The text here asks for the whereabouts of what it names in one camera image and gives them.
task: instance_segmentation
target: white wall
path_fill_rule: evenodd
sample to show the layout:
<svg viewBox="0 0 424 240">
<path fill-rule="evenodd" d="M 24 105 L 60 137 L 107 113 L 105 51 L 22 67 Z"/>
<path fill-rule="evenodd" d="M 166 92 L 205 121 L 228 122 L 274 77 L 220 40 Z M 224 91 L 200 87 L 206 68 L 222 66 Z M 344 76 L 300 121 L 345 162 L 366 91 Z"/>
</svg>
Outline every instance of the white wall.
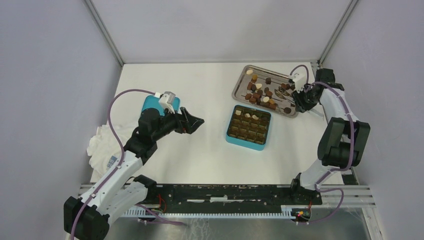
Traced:
<svg viewBox="0 0 424 240">
<path fill-rule="evenodd" d="M 83 1 L 0 3 L 0 239 L 62 239 L 120 67 Z"/>
<path fill-rule="evenodd" d="M 423 239 L 424 1 L 360 1 L 324 66 L 371 125 L 360 180 L 388 240 Z"/>
<path fill-rule="evenodd" d="M 93 0 L 126 63 L 317 60 L 349 0 Z"/>
</svg>

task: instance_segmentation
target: brown chocolate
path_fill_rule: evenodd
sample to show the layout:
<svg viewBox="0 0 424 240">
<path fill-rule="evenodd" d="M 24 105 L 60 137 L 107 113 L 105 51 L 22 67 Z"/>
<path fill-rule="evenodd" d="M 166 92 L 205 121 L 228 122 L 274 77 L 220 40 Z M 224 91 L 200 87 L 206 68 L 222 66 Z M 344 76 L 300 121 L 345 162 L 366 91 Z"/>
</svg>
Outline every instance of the brown chocolate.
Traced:
<svg viewBox="0 0 424 240">
<path fill-rule="evenodd" d="M 292 109 L 291 109 L 290 107 L 285 107 L 285 108 L 283 109 L 283 112 L 284 112 L 285 114 L 289 114 L 289 113 L 291 113 L 291 112 L 292 112 Z"/>
<path fill-rule="evenodd" d="M 272 110 L 275 110 L 275 109 L 277 108 L 277 105 L 275 105 L 275 104 L 270 104 L 270 105 L 268 106 L 268 108 L 270 108 L 270 109 L 272 109 Z"/>
<path fill-rule="evenodd" d="M 289 84 L 285 84 L 285 83 L 281 83 L 281 87 L 284 90 L 289 90 L 290 89 L 290 85 Z"/>
<path fill-rule="evenodd" d="M 252 83 L 256 83 L 256 80 L 258 80 L 258 75 L 253 74 L 252 75 Z"/>
<path fill-rule="evenodd" d="M 263 102 L 263 101 L 261 101 L 261 102 L 259 103 L 259 105 L 261 105 L 261 106 L 263 106 L 263 107 L 268 107 L 268 106 L 270 105 L 270 103 L 269 103 L 269 102 Z"/>
</svg>

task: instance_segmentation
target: stainless steel tray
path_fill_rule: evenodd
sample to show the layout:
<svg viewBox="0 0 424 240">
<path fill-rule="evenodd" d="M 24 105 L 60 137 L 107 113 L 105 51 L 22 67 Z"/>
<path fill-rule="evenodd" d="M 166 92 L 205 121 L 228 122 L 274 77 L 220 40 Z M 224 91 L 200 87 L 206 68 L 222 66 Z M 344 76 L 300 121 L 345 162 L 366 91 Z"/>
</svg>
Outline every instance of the stainless steel tray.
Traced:
<svg viewBox="0 0 424 240">
<path fill-rule="evenodd" d="M 253 73 L 250 75 L 247 75 L 246 74 L 247 70 L 253 70 Z M 277 105 L 277 108 L 275 110 L 258 105 L 257 103 L 250 103 L 248 100 L 245 100 L 246 94 L 252 93 L 251 90 L 248 90 L 248 84 L 252 80 L 252 76 L 254 74 L 257 75 L 256 83 L 262 84 L 261 89 L 265 89 L 268 87 L 269 90 L 272 92 L 272 99 L 275 101 Z M 271 78 L 270 84 L 265 84 L 266 78 Z M 290 89 L 288 90 L 283 89 L 281 87 L 282 84 L 289 84 Z M 235 85 L 234 90 L 232 91 L 232 98 L 244 104 L 252 105 L 255 108 L 264 109 L 272 113 L 294 118 L 298 115 L 298 113 L 296 112 L 296 106 L 292 98 L 293 91 L 294 91 L 294 86 L 289 83 L 288 75 L 270 71 L 258 66 L 247 65 L 243 68 L 240 78 L 238 79 L 237 84 Z M 290 108 L 291 112 L 285 113 L 284 112 L 285 108 Z"/>
</svg>

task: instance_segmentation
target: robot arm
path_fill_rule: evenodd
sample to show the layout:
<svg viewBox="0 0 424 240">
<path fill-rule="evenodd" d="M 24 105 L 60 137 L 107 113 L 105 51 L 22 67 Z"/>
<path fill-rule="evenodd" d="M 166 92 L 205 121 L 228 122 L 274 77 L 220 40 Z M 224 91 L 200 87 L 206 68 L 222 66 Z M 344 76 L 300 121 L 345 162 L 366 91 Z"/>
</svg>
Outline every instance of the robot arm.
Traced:
<svg viewBox="0 0 424 240">
<path fill-rule="evenodd" d="M 63 207 L 64 229 L 71 233 L 77 214 L 84 206 L 76 223 L 75 237 L 80 240 L 102 240 L 110 225 L 125 211 L 142 202 L 150 186 L 156 182 L 140 175 L 126 188 L 121 189 L 129 177 L 139 170 L 158 149 L 157 141 L 171 132 L 192 134 L 205 121 L 190 115 L 184 107 L 175 113 L 172 101 L 175 95 L 165 92 L 159 103 L 165 116 L 155 108 L 145 109 L 138 120 L 138 127 L 124 146 L 124 159 L 118 161 L 90 190 L 80 198 L 69 197 Z"/>
<path fill-rule="evenodd" d="M 333 90 L 313 83 L 313 86 L 306 84 L 301 88 L 295 85 L 297 91 L 292 94 L 298 112 L 304 113 L 319 103 L 323 106 L 328 122 L 318 144 L 318 158 L 306 171 L 299 173 L 291 184 L 293 192 L 309 193 L 312 198 L 317 193 L 316 185 L 319 187 L 331 177 L 336 172 L 334 169 L 341 171 L 348 166 L 352 138 L 350 120 L 345 109 L 348 110 L 354 127 L 351 166 L 355 167 L 360 163 L 370 133 L 370 125 L 359 121 L 352 113 L 345 99 L 344 88 L 341 84 L 335 83 L 332 69 L 319 69 L 315 81 L 330 86 Z"/>
</svg>

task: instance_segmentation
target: teal box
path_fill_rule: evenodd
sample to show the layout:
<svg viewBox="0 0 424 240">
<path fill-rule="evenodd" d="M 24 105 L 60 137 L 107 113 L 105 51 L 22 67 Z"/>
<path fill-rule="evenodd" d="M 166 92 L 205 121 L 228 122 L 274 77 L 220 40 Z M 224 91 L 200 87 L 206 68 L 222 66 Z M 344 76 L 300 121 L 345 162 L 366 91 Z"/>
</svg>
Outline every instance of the teal box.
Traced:
<svg viewBox="0 0 424 240">
<path fill-rule="evenodd" d="M 225 140 L 230 144 L 262 151 L 267 144 L 270 123 L 271 113 L 236 105 L 231 114 Z"/>
</svg>

